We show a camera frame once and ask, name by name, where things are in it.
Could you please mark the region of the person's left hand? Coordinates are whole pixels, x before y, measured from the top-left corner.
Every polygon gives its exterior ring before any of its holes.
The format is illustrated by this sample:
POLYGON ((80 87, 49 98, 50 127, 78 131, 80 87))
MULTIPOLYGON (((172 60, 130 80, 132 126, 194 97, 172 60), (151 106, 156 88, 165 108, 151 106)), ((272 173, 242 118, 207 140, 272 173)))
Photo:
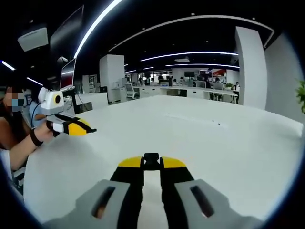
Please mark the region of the person's left hand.
POLYGON ((54 138, 54 132, 48 128, 46 121, 36 127, 34 133, 40 142, 49 142, 54 138))

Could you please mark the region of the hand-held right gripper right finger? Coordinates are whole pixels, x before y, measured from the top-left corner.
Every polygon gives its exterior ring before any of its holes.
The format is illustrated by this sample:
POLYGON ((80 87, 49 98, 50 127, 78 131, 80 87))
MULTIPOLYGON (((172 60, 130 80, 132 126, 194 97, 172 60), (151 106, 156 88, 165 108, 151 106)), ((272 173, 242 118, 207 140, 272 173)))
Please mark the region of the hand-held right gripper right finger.
POLYGON ((233 210, 227 196, 202 179, 194 179, 178 159, 160 158, 160 182, 171 229, 259 229, 263 224, 233 210))

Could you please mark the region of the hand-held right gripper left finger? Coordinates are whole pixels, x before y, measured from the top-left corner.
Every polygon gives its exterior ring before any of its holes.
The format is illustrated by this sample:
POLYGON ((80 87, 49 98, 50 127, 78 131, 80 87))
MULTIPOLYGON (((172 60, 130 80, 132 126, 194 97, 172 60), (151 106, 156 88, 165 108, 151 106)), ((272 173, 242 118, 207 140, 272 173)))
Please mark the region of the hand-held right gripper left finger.
POLYGON ((45 229, 135 229, 143 201, 142 156, 123 160, 109 180, 83 193, 75 208, 62 218, 43 224, 45 229))

